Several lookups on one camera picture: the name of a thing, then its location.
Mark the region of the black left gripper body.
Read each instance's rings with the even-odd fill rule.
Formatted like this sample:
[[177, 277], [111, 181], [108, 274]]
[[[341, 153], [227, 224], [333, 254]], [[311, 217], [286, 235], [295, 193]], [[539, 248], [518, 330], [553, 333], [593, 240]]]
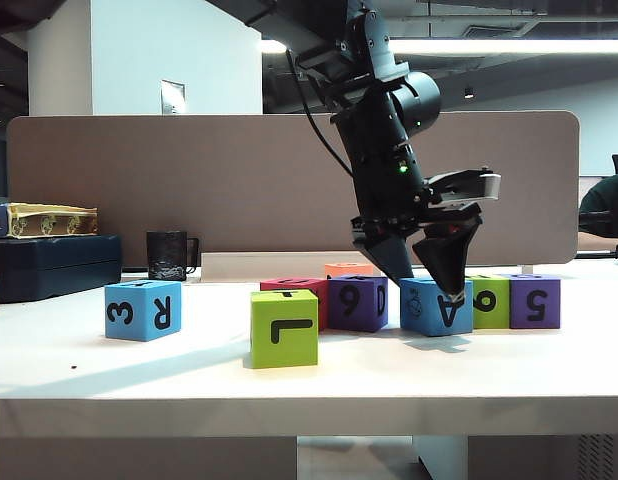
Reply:
[[393, 234], [403, 239], [430, 224], [480, 219], [483, 171], [460, 170], [422, 176], [408, 143], [347, 146], [359, 210], [355, 232]]

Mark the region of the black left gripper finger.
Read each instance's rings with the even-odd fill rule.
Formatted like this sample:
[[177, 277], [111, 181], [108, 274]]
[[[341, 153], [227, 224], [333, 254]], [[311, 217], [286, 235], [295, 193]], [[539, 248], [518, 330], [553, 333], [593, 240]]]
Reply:
[[399, 284], [401, 279], [413, 277], [411, 260], [402, 237], [355, 232], [353, 245], [395, 284]]
[[424, 228], [425, 237], [413, 251], [449, 300], [465, 298], [465, 267], [470, 242], [480, 219], [437, 223]]

